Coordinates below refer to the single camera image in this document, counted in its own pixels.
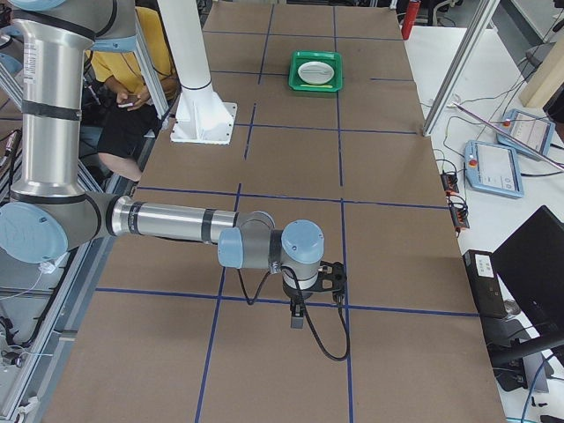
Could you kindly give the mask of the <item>black mini computer box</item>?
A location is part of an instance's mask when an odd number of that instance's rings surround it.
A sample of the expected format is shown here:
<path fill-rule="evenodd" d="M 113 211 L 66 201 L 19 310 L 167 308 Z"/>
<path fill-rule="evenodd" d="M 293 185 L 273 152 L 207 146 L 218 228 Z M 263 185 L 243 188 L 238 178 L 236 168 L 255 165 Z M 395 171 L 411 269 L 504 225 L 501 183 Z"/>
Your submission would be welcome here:
<path fill-rule="evenodd" d="M 503 319 L 507 315 L 501 294 L 492 254 L 468 249 L 463 254 L 464 266 L 471 293 L 479 314 L 483 317 Z"/>

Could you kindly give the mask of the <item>aluminium frame post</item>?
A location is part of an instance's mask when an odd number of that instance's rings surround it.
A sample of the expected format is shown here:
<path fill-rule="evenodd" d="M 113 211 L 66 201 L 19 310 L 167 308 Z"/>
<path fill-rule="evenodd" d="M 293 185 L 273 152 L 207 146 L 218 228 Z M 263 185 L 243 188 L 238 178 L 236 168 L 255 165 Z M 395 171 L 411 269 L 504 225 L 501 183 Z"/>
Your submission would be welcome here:
<path fill-rule="evenodd" d="M 472 51 L 478 45 L 500 2 L 500 0 L 482 0 L 479 2 L 427 115 L 422 128 L 423 136 L 429 137 L 432 134 L 456 88 L 458 79 L 462 76 Z"/>

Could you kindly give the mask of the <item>orange black adapter lower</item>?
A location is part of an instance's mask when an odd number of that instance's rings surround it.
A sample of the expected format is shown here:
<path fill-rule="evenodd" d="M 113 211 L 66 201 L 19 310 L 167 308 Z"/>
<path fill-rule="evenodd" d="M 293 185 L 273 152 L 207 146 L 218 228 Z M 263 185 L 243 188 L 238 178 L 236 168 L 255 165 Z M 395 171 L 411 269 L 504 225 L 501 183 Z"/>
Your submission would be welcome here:
<path fill-rule="evenodd" d="M 468 229 L 470 227 L 468 221 L 469 209 L 466 201 L 458 195 L 453 195 L 447 197 L 447 203 L 455 230 L 459 233 Z"/>

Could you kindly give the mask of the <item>orange black adapter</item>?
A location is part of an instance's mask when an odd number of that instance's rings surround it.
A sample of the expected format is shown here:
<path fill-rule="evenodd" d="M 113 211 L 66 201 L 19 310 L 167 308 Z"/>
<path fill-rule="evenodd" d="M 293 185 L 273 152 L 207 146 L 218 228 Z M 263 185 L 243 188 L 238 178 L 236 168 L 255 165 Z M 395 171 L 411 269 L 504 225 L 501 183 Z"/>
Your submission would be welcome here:
<path fill-rule="evenodd" d="M 455 230 L 459 233 L 468 229 L 470 227 L 468 221 L 469 209 L 466 201 L 458 195 L 453 195 L 447 197 L 447 203 Z"/>
<path fill-rule="evenodd" d="M 442 187 L 447 195 L 458 194 L 458 178 L 456 173 L 442 172 L 441 175 Z"/>

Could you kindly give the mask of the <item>white fork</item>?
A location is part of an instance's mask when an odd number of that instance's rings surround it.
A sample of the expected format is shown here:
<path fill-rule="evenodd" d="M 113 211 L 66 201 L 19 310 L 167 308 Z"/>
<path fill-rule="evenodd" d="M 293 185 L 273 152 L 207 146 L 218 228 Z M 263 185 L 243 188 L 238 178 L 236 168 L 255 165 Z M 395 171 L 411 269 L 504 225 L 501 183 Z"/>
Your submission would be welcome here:
<path fill-rule="evenodd" d="M 321 76 L 327 76 L 330 75 L 330 72 L 328 70 L 319 70 L 319 69 L 305 69 L 301 71 L 301 74 L 303 75 L 321 75 Z"/>

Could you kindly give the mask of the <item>green plastic tray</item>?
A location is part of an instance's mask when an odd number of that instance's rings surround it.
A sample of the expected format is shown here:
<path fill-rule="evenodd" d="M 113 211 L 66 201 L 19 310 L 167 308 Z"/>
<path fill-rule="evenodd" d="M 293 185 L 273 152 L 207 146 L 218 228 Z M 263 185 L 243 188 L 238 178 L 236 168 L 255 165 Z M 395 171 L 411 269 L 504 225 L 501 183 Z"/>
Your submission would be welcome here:
<path fill-rule="evenodd" d="M 343 87 L 342 56 L 337 52 L 296 50 L 288 85 L 294 91 L 336 93 Z"/>

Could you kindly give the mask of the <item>white plate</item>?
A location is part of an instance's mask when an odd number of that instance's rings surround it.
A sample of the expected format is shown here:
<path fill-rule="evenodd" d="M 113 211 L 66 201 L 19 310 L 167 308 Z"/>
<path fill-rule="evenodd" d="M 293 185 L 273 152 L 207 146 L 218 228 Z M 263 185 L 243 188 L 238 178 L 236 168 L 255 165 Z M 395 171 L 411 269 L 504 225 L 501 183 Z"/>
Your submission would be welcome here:
<path fill-rule="evenodd" d="M 303 63 L 297 70 L 298 76 L 308 85 L 326 85 L 334 77 L 333 68 L 323 62 L 309 61 Z"/>

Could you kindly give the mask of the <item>wooden board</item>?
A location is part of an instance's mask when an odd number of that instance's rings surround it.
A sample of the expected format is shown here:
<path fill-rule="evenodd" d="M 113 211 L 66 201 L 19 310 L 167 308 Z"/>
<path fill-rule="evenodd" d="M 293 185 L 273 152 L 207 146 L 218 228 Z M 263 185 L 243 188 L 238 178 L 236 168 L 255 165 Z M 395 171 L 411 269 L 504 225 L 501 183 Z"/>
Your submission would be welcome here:
<path fill-rule="evenodd" d="M 519 94 L 526 108 L 542 108 L 563 84 L 564 40 L 560 38 Z"/>

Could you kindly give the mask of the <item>blue teach pendant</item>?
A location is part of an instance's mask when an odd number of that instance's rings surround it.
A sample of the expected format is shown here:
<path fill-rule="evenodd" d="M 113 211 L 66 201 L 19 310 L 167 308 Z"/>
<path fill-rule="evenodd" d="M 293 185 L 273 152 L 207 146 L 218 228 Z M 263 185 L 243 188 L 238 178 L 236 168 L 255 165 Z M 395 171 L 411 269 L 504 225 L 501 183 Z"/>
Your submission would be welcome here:
<path fill-rule="evenodd" d="M 521 198 L 524 187 L 514 148 L 470 140 L 464 147 L 464 174 L 477 191 Z"/>
<path fill-rule="evenodd" d="M 547 155 L 555 124 L 546 117 L 538 117 L 520 109 L 510 109 L 501 121 L 500 128 L 530 148 Z"/>

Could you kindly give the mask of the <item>red fire extinguisher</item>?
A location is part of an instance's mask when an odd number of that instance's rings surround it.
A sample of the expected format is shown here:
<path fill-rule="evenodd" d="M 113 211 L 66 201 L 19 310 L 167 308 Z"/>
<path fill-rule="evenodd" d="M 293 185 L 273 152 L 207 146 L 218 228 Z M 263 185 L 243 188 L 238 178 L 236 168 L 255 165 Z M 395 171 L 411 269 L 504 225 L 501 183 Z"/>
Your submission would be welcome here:
<path fill-rule="evenodd" d="M 407 4 L 401 34 L 404 41 L 408 40 L 411 35 L 412 28 L 418 16 L 420 0 L 410 0 Z"/>

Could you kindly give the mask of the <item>orange black adapter upper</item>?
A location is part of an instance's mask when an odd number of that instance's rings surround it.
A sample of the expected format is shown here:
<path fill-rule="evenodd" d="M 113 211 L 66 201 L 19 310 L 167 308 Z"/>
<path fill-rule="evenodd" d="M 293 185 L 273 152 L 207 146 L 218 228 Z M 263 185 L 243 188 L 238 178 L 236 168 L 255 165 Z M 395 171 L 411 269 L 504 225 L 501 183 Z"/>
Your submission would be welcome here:
<path fill-rule="evenodd" d="M 447 195 L 458 194 L 458 178 L 456 173 L 442 172 L 441 175 L 442 187 Z"/>

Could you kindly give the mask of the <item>metal rod on table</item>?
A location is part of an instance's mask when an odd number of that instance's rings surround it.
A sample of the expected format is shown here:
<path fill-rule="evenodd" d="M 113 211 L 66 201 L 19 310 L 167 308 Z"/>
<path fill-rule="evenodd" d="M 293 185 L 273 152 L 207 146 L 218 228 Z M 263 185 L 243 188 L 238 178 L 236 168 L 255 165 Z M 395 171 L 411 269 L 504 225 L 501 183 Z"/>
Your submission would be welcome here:
<path fill-rule="evenodd" d="M 555 167 L 556 169 L 559 170 L 559 172 L 564 171 L 564 166 L 559 164 L 558 162 L 550 159 L 549 157 L 541 154 L 540 152 L 537 152 L 536 150 L 530 148 L 528 145 L 524 144 L 523 142 L 521 142 L 518 138 L 513 137 L 510 133 L 502 130 L 499 126 L 496 126 L 492 123 L 490 123 L 488 120 L 483 119 L 482 117 L 480 117 L 479 115 L 474 114 L 473 112 L 471 112 L 470 110 L 464 108 L 461 104 L 456 103 L 456 102 L 452 102 L 451 104 L 448 105 L 448 107 L 450 108 L 457 108 L 463 112 L 465 112 L 467 115 L 469 115 L 470 117 L 472 117 L 474 120 L 478 121 L 481 124 L 484 124 L 485 126 L 487 126 L 488 128 L 494 130 L 496 133 L 502 135 L 503 137 L 510 139 L 515 145 L 519 145 L 520 147 L 522 147 L 526 152 L 530 153 L 531 155 L 533 155 L 534 157 L 536 157 L 539 160 L 542 160 L 546 163 L 548 163 L 549 165 L 551 165 L 552 167 Z"/>

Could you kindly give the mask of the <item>near blue teach pendant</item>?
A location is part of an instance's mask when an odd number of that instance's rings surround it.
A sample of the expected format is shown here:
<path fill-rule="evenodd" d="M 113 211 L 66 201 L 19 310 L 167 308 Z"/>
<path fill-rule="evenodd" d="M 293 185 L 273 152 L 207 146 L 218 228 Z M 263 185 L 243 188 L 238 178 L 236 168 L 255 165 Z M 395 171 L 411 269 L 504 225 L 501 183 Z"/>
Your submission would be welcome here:
<path fill-rule="evenodd" d="M 464 147 L 464 174 L 477 191 L 521 198 L 524 187 L 514 148 L 470 140 Z"/>

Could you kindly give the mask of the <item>far blue teach pendant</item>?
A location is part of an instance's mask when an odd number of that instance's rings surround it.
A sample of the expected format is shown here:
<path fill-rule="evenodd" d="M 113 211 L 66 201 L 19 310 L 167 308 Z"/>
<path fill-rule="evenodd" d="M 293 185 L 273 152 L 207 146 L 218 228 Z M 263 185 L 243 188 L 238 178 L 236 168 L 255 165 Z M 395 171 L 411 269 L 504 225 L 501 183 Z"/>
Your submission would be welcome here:
<path fill-rule="evenodd" d="M 555 124 L 546 117 L 538 117 L 520 109 L 510 109 L 501 121 L 500 128 L 530 148 L 547 155 Z"/>

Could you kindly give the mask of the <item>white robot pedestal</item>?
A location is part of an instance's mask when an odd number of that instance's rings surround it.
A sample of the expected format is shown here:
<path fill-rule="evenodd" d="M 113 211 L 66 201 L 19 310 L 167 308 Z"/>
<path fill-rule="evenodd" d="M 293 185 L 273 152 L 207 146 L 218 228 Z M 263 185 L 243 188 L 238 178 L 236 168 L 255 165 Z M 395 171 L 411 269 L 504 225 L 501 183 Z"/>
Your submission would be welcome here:
<path fill-rule="evenodd" d="M 195 1 L 158 2 L 182 92 L 171 140 L 176 143 L 228 145 L 237 105 L 215 92 Z"/>

